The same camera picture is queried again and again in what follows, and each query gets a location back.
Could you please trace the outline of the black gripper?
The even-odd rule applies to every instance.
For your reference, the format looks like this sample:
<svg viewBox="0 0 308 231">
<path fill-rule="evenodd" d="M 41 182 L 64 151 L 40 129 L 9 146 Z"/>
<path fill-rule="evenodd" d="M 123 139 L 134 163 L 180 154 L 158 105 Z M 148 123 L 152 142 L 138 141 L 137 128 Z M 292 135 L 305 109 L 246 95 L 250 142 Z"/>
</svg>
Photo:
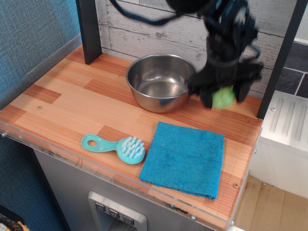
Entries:
<svg viewBox="0 0 308 231">
<path fill-rule="evenodd" d="M 237 102 L 243 102 L 252 84 L 262 78 L 263 63 L 248 61 L 220 63 L 208 60 L 205 67 L 198 73 L 189 77 L 189 94 L 200 95 L 206 108 L 213 107 L 213 92 L 222 87 L 232 86 L 235 90 Z"/>
</svg>

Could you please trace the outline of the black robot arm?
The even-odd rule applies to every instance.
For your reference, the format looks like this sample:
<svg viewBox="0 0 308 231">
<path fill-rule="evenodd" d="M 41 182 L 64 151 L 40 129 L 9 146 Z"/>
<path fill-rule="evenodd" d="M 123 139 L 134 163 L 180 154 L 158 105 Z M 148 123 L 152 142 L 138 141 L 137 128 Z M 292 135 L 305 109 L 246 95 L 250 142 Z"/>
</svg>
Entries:
<svg viewBox="0 0 308 231">
<path fill-rule="evenodd" d="M 230 87 L 234 99 L 243 102 L 252 84 L 261 79 L 264 65 L 253 61 L 260 56 L 241 59 L 245 48 L 257 38 L 255 19 L 245 0 L 169 0 L 178 14 L 196 13 L 208 30 L 207 60 L 204 68 L 188 80 L 189 94 L 200 96 L 207 108 L 217 107 L 217 94 Z"/>
</svg>

